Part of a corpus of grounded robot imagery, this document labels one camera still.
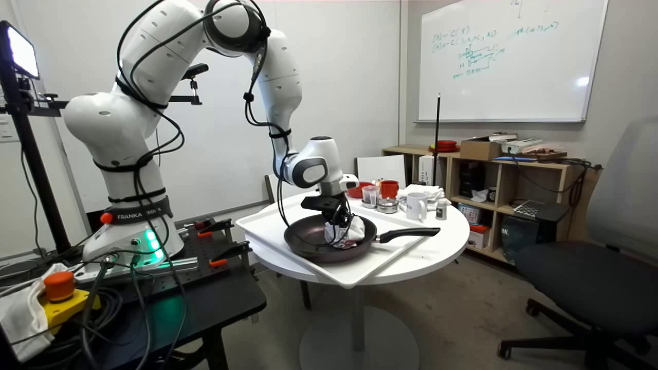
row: red object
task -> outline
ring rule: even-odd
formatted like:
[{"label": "red object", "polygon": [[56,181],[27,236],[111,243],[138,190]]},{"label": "red object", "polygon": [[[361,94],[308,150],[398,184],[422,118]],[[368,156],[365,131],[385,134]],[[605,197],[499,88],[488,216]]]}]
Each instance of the red object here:
[{"label": "red object", "polygon": [[202,238],[202,240],[212,238],[212,229],[198,232],[198,238]]},{"label": "red object", "polygon": [[455,140],[436,140],[435,150],[436,152],[458,152],[458,146]]},{"label": "red object", "polygon": [[56,272],[43,280],[49,301],[62,301],[74,295],[77,280],[73,272]]},{"label": "red object", "polygon": [[114,213],[110,213],[110,212],[102,212],[100,213],[100,223],[114,223],[117,217],[114,216]]},{"label": "red object", "polygon": [[362,200],[365,187],[373,184],[370,181],[361,181],[355,187],[348,189],[348,197]]},{"label": "red object", "polygon": [[485,234],[490,227],[488,225],[484,225],[484,223],[474,223],[471,225],[471,232],[480,232],[480,234]]},{"label": "red object", "polygon": [[207,258],[209,268],[223,268],[225,264],[229,264],[229,258]]},{"label": "red object", "polygon": [[395,197],[398,197],[398,190],[400,190],[400,182],[398,182],[398,181],[380,181],[380,182],[379,182],[379,193],[380,193],[385,200],[395,200]]}]

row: chair wheel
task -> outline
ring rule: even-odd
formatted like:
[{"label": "chair wheel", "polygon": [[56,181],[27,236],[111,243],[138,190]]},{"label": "chair wheel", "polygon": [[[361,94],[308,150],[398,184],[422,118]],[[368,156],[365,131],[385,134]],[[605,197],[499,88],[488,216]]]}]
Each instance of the chair wheel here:
[{"label": "chair wheel", "polygon": [[498,348],[498,357],[511,359],[511,357],[512,357],[512,348],[499,345],[499,348]]}]

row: frying pan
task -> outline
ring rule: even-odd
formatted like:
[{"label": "frying pan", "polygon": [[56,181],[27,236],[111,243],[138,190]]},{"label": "frying pan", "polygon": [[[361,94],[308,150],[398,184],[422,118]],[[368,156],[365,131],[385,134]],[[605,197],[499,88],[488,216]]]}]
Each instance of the frying pan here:
[{"label": "frying pan", "polygon": [[398,227],[385,234],[377,234],[377,225],[368,217],[362,217],[362,220],[367,225],[367,236],[362,240],[345,240],[341,248],[336,248],[325,243],[322,216],[311,216],[290,223],[283,236],[297,255],[312,262],[341,262],[341,261],[349,261],[367,255],[373,243],[389,243],[398,236],[435,236],[440,229],[440,227]]}]

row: box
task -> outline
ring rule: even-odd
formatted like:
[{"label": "box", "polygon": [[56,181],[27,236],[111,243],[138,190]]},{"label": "box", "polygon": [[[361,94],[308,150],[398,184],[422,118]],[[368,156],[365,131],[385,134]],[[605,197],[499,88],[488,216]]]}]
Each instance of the box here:
[{"label": "box", "polygon": [[460,158],[474,158],[474,161],[494,161],[499,156],[499,144],[498,142],[476,142],[465,140],[460,142]]},{"label": "box", "polygon": [[471,225],[471,234],[468,234],[466,244],[474,248],[485,248],[488,238],[490,238],[490,227],[484,223],[476,223],[476,225]]},{"label": "box", "polygon": [[468,220],[471,225],[480,222],[480,207],[458,203],[458,210]]},{"label": "box", "polygon": [[442,184],[440,158],[436,161],[436,182],[435,182],[435,156],[426,153],[418,158],[418,181],[426,184]]}]

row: yellow object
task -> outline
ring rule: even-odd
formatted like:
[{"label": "yellow object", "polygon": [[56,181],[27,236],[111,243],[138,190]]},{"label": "yellow object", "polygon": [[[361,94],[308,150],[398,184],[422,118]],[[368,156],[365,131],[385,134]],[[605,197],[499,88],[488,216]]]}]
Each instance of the yellow object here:
[{"label": "yellow object", "polygon": [[47,297],[39,297],[47,316],[47,326],[51,328],[64,325],[70,316],[85,308],[87,297],[87,289],[74,289],[74,295],[64,301],[49,301]]}]

